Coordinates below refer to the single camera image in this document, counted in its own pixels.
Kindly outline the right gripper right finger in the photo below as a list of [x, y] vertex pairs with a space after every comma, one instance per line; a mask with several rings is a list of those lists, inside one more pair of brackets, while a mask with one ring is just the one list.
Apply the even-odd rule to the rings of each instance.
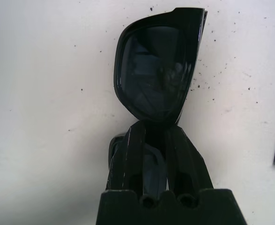
[[203, 157], [181, 127], [165, 131], [165, 154], [169, 188], [175, 195], [214, 188]]

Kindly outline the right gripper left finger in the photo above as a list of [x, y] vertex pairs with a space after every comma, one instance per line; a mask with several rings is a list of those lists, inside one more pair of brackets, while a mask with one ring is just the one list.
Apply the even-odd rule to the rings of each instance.
[[146, 129], [134, 123], [124, 135], [112, 138], [108, 151], [106, 190], [131, 190], [143, 194], [143, 161]]

